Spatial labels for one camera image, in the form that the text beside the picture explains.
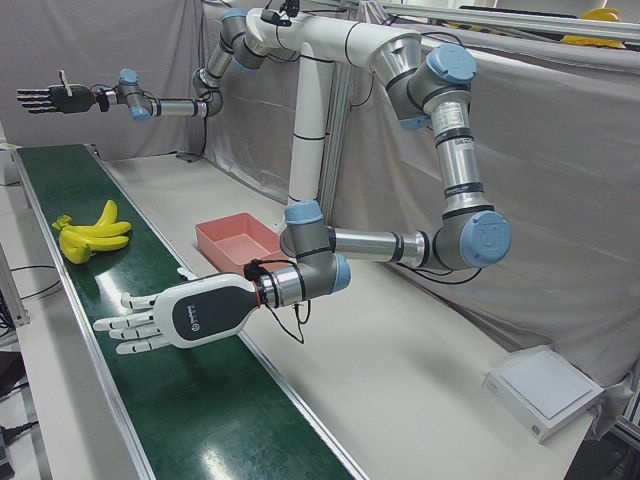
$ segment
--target bunch of bananas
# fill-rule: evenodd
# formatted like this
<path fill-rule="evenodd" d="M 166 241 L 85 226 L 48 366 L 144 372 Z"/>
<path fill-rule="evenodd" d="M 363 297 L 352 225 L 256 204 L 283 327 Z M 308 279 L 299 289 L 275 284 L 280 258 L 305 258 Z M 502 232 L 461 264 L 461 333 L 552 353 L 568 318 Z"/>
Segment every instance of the bunch of bananas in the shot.
<path fill-rule="evenodd" d="M 72 218 L 62 215 L 52 223 L 60 231 L 60 249 L 75 264 L 86 263 L 93 252 L 110 252 L 124 248 L 129 243 L 125 235 L 131 230 L 129 222 L 117 222 L 118 206 L 107 200 L 102 215 L 94 225 L 71 225 Z"/>

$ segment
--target gray curtain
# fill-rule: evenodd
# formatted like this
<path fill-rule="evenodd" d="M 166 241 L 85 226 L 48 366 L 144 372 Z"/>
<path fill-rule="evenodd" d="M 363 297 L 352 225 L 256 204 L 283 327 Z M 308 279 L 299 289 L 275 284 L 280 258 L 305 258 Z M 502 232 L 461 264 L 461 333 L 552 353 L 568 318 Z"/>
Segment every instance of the gray curtain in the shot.
<path fill-rule="evenodd" d="M 601 385 L 615 384 L 640 354 L 640 58 L 456 33 L 483 50 L 474 50 L 471 126 L 513 246 L 466 285 L 408 276 L 507 348 L 549 343 Z M 359 95 L 369 79 L 360 73 Z M 351 113 L 334 223 L 433 232 L 443 207 L 430 132 L 403 132 L 376 86 Z"/>
<path fill-rule="evenodd" d="M 101 113 L 29 115 L 18 88 L 70 83 L 113 86 L 118 72 L 140 73 L 157 97 L 191 97 L 202 7 L 197 0 L 3 0 L 0 2 L 0 121 L 9 142 L 24 146 L 95 143 L 105 159 L 199 151 L 203 121 L 134 123 L 122 105 Z"/>

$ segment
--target pink tray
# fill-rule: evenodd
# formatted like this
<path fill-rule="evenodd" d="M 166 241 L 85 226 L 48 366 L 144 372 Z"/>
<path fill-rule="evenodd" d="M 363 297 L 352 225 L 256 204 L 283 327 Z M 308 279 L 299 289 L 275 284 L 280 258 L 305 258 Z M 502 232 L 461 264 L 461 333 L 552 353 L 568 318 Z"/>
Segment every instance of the pink tray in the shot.
<path fill-rule="evenodd" d="M 220 272 L 243 273 L 243 266 L 254 258 L 283 260 L 277 233 L 248 213 L 212 220 L 196 225 L 198 249 Z M 277 270 L 282 263 L 264 265 Z"/>

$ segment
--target robotic arm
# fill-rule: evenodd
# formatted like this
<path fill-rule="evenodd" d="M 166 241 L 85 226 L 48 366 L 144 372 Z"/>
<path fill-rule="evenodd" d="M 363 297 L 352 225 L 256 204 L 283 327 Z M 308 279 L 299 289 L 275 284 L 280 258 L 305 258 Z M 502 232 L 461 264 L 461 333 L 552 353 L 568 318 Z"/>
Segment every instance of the robotic arm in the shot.
<path fill-rule="evenodd" d="M 220 81 L 234 53 L 243 49 L 245 35 L 244 12 L 230 9 L 222 17 L 220 41 L 206 66 L 193 74 L 197 98 L 162 99 L 145 92 L 135 70 L 120 71 L 118 84 L 113 88 L 90 89 L 83 85 L 69 85 L 64 71 L 60 71 L 60 85 L 44 89 L 20 89 L 17 100 L 29 113 L 80 113 L 98 104 L 101 112 L 112 105 L 127 105 L 134 121 L 151 117 L 181 116 L 208 118 L 222 109 Z"/>
<path fill-rule="evenodd" d="M 351 271 L 342 255 L 331 253 L 320 207 L 301 202 L 287 207 L 285 219 L 297 252 L 297 263 L 257 275 L 255 281 L 235 273 L 194 279 L 157 295 L 132 297 L 121 303 L 140 310 L 123 317 L 103 318 L 97 331 L 124 340 L 119 354 L 141 353 L 167 345 L 192 348 L 235 335 L 253 311 L 295 305 L 346 288 Z"/>
<path fill-rule="evenodd" d="M 125 340 L 118 353 L 170 344 L 194 347 L 238 333 L 261 306 L 295 305 L 339 291 L 349 284 L 350 270 L 345 257 L 335 252 L 418 268 L 463 270 L 494 264 L 509 249 L 509 224 L 485 199 L 477 172 L 468 120 L 475 62 L 463 47 L 444 44 L 421 62 L 416 32 L 304 14 L 286 19 L 290 24 L 285 26 L 280 23 L 282 15 L 260 9 L 246 14 L 245 24 L 244 15 L 229 10 L 223 17 L 227 30 L 220 45 L 207 66 L 194 75 L 198 94 L 205 97 L 216 91 L 232 57 L 240 66 L 255 70 L 275 48 L 304 52 L 305 60 L 318 64 L 339 61 L 368 69 L 384 85 L 404 128 L 432 125 L 447 202 L 442 227 L 432 240 L 421 231 L 327 229 L 315 201 L 295 203 L 285 210 L 288 242 L 283 251 L 297 263 L 251 279 L 223 273 L 157 295 L 124 294 L 125 307 L 142 311 L 94 323 L 96 330 L 109 330 L 111 337 Z M 120 93 L 130 108 L 147 109 L 152 116 L 157 105 L 145 97 L 137 79 L 125 77 L 118 84 L 116 99 Z"/>

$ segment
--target green conveyor belt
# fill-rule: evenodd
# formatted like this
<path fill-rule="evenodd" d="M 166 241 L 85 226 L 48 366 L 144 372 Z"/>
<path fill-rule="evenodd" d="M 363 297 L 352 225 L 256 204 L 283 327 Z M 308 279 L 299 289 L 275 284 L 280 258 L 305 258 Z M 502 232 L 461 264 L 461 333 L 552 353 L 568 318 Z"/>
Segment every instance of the green conveyor belt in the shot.
<path fill-rule="evenodd" d="M 90 322 L 122 315 L 120 292 L 179 282 L 178 261 L 84 146 L 19 155 L 49 224 L 62 214 L 93 224 L 113 199 L 133 225 L 123 250 L 64 261 Z M 106 332 L 96 338 L 158 479 L 352 478 L 239 338 L 127 356 Z"/>

